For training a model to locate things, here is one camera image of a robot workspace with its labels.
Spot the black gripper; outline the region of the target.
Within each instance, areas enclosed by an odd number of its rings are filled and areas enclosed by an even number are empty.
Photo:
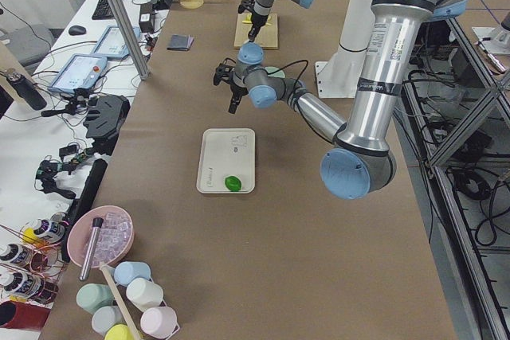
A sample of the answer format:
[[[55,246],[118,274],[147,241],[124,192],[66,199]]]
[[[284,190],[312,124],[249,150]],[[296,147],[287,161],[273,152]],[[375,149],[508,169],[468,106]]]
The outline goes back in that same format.
[[[245,11],[251,13],[251,22],[253,27],[248,33],[250,41],[254,41],[258,35],[258,29],[264,26],[268,20],[267,0],[241,0],[238,7],[238,13]]]
[[[245,96],[245,86],[240,80],[235,80],[236,61],[229,57],[225,58],[215,69],[213,84],[218,86],[221,82],[229,85],[232,92],[232,99],[229,102],[229,113],[236,112],[236,104],[239,104],[242,97]]]

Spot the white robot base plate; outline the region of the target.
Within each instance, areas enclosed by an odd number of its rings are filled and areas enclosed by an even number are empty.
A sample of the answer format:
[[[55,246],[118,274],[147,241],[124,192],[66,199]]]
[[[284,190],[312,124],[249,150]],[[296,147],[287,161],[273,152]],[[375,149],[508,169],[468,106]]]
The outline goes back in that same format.
[[[355,97],[362,64],[317,61],[314,64],[318,95],[321,99],[352,99]]]

